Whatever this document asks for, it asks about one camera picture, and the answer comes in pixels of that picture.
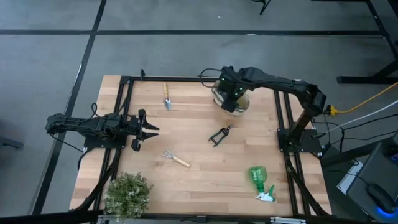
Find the gray floor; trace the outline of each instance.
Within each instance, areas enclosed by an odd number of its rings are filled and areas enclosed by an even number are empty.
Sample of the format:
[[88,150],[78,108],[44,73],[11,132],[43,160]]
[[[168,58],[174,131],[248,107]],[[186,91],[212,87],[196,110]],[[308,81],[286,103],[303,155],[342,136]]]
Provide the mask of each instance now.
[[[387,1],[373,1],[391,36],[398,24]],[[3,0],[0,29],[92,28],[100,1]],[[108,1],[100,30],[377,30],[365,3],[272,1],[263,16],[251,1],[134,0]],[[88,36],[0,35],[0,134],[23,141],[23,149],[0,149],[0,217],[30,212],[53,139],[46,135],[46,117],[62,113]],[[204,68],[255,66],[286,78],[317,84],[327,103],[339,109],[356,105],[384,85],[338,85],[339,75],[371,75],[393,56],[384,39],[364,37],[279,36],[97,36],[76,101],[74,116],[88,117],[103,75],[196,76]],[[343,123],[396,100],[391,90],[355,113],[330,121]],[[396,107],[383,114],[396,113]],[[355,129],[346,136],[366,138],[397,129],[389,119]],[[337,140],[339,131],[332,133]],[[83,138],[68,133],[78,147]],[[365,141],[345,141],[344,150]],[[62,148],[43,212],[68,210],[80,153]],[[350,217],[330,195],[333,213]]]

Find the green spray bottle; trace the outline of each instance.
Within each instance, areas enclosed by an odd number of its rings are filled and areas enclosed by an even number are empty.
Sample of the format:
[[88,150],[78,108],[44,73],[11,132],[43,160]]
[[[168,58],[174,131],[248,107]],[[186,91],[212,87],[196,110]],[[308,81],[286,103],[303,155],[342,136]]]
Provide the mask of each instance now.
[[249,169],[249,176],[251,182],[256,185],[257,190],[259,191],[259,195],[256,198],[264,202],[275,202],[275,198],[272,196],[274,186],[269,189],[268,193],[265,193],[264,191],[264,182],[267,180],[266,168],[264,166],[251,167]]

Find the black pruning shears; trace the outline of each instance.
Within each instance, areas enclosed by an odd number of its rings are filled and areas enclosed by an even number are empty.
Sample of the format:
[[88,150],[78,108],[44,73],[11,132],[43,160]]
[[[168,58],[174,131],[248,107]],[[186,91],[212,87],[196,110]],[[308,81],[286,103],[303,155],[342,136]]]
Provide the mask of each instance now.
[[[212,140],[215,144],[213,147],[216,147],[229,134],[229,130],[231,128],[232,124],[226,128],[221,128],[220,131],[218,131],[216,134],[212,135],[212,137],[209,138],[209,141]],[[220,133],[223,133],[223,135],[218,141],[216,141],[214,138],[217,137]]]

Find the yellow cable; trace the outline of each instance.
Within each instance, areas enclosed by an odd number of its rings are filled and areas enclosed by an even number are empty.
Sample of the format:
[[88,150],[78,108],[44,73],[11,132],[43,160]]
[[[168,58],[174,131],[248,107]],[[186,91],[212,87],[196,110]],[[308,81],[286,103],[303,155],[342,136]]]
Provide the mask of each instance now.
[[398,82],[392,84],[391,86],[387,87],[385,90],[381,91],[380,93],[370,97],[369,99],[365,100],[364,102],[354,106],[353,108],[349,109],[349,110],[345,110],[345,111],[339,111],[337,110],[333,105],[331,105],[330,109],[331,109],[331,115],[335,115],[338,113],[349,113],[352,112],[355,109],[358,109],[360,106],[364,105],[365,103],[375,99],[376,97],[380,96],[381,94],[385,93],[387,90],[390,90],[391,88],[393,88],[394,86],[398,85]]

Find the green leaves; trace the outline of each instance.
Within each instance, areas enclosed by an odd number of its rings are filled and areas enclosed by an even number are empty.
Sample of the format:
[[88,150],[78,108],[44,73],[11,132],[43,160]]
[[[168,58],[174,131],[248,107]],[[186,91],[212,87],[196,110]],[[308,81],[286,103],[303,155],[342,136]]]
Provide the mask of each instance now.
[[116,220],[140,218],[148,210],[149,190],[146,178],[123,172],[113,180],[105,195],[106,212],[115,214]]

